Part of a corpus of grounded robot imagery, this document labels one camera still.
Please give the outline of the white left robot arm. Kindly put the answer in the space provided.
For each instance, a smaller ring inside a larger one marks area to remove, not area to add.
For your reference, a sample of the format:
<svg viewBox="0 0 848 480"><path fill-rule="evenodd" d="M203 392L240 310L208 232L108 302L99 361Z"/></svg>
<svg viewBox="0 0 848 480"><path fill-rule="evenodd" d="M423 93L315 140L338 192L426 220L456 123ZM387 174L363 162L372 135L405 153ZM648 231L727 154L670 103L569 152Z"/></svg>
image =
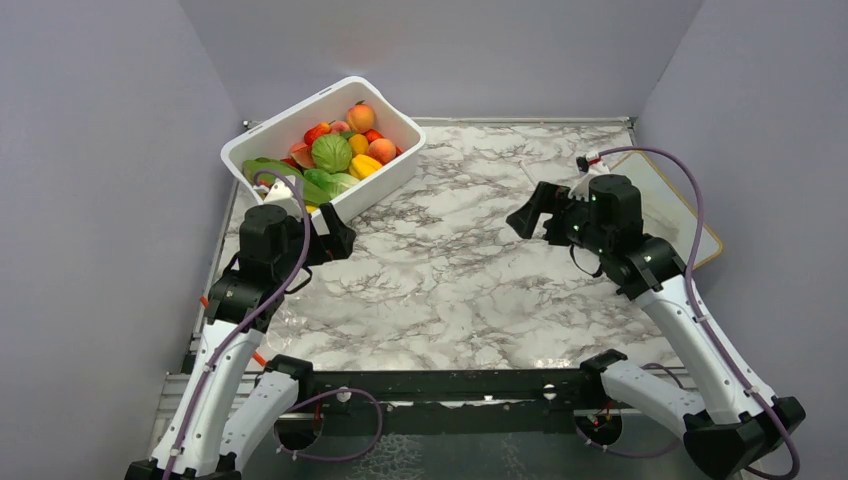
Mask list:
<svg viewBox="0 0 848 480"><path fill-rule="evenodd" d="M175 415L146 460L132 463L128 479L239 479L248 460L286 409L313 401L313 366L285 355L273 358L247 400L234 401L248 364L293 281L312 267L347 259L355 232L324 203L328 231L310 215L284 207L250 208L239 229L239 249L210 287L198 353Z"/></svg>

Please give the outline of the green cabbage toy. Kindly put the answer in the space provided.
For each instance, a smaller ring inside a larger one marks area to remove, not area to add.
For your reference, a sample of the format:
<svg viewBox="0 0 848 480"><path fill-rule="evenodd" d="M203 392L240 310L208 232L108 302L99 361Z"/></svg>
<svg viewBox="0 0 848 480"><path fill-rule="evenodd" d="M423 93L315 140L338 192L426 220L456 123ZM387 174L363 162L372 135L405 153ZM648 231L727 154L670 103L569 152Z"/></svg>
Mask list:
<svg viewBox="0 0 848 480"><path fill-rule="evenodd" d="M342 135L330 133L313 142L311 155L317 168L328 173L339 173L349 167L353 150Z"/></svg>

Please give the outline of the green leafy vegetable toy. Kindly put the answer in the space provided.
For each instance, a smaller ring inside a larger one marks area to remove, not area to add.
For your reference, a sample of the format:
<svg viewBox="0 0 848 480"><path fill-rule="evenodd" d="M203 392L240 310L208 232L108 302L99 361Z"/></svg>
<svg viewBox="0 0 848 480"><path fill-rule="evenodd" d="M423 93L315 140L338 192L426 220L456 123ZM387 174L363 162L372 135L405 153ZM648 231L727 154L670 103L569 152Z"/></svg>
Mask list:
<svg viewBox="0 0 848 480"><path fill-rule="evenodd" d="M242 165L242 174L254 186L264 186L270 189L279 176L290 177L292 183L300 183L302 195L307 205L318 207L331 201L330 195L317 185L306 179L302 173L280 160L260 157L246 160Z"/></svg>

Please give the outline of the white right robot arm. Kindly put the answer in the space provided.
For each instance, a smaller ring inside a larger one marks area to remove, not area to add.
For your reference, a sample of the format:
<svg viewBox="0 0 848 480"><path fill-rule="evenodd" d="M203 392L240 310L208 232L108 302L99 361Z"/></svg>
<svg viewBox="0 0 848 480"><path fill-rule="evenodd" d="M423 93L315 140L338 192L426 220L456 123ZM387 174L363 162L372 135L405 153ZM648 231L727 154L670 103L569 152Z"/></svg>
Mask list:
<svg viewBox="0 0 848 480"><path fill-rule="evenodd" d="M540 182L506 222L529 239L543 214L544 240L596 254L600 273L660 328L697 387L686 392L609 351L581 365L587 373L576 384L585 404L611 399L638 409L679 438L712 479L748 468L804 421L800 402L777 396L712 320L674 247L645 232L641 192L627 177L596 176L583 196Z"/></svg>

